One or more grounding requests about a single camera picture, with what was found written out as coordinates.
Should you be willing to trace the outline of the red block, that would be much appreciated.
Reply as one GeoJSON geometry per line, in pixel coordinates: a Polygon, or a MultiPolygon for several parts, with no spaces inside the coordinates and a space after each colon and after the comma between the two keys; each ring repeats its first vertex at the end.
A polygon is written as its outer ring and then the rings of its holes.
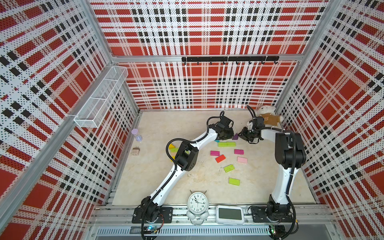
{"type": "Polygon", "coordinates": [[[222,161],[224,161],[226,159],[226,157],[224,155],[221,155],[221,156],[218,156],[217,158],[215,158],[216,162],[217,163],[221,163],[222,161]]]}

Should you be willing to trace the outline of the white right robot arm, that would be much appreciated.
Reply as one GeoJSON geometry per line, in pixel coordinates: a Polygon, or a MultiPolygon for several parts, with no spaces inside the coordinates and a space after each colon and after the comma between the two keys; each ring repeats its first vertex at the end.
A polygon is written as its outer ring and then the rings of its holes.
{"type": "Polygon", "coordinates": [[[275,159],[279,165],[277,182],[263,215],[272,223],[282,220],[295,222],[290,195],[296,174],[307,159],[302,137],[299,133],[267,127],[263,117],[257,116],[250,106],[247,109],[252,119],[238,136],[249,144],[256,144],[255,140],[275,143],[275,159]]]}

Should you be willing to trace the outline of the magenta block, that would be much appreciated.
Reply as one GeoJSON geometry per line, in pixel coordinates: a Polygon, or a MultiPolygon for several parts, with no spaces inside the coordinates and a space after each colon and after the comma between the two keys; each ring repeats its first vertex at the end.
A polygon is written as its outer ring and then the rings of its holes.
{"type": "Polygon", "coordinates": [[[210,155],[211,155],[211,156],[217,156],[217,157],[219,157],[219,156],[220,156],[220,152],[219,152],[219,151],[211,151],[211,152],[210,152],[210,155]]]}
{"type": "Polygon", "coordinates": [[[244,150],[235,149],[234,154],[235,155],[244,155],[244,150]]]}

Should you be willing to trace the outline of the light green block top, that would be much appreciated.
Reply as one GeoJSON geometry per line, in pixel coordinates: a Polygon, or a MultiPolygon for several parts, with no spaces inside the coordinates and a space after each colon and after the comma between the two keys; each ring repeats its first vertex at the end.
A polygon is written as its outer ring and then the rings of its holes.
{"type": "Polygon", "coordinates": [[[236,143],[235,142],[227,142],[227,147],[236,147],[236,143]]]}
{"type": "Polygon", "coordinates": [[[218,143],[218,147],[219,148],[225,148],[225,147],[227,147],[228,146],[228,143],[226,143],[226,142],[219,142],[218,143]]]}

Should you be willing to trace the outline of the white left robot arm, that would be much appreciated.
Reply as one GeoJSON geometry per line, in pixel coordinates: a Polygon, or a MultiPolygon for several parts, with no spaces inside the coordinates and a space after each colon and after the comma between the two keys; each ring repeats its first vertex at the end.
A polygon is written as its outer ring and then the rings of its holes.
{"type": "Polygon", "coordinates": [[[176,183],[184,174],[195,167],[199,150],[216,140],[231,139],[234,136],[233,125],[234,121],[226,117],[224,111],[221,111],[219,116],[213,116],[207,119],[207,130],[197,137],[197,139],[190,141],[176,138],[167,143],[166,154],[174,166],[156,190],[141,201],[142,223],[146,221],[153,223],[157,220],[161,207],[176,183]],[[181,145],[175,158],[173,158],[169,153],[169,146],[177,141],[181,142],[181,145]]]}

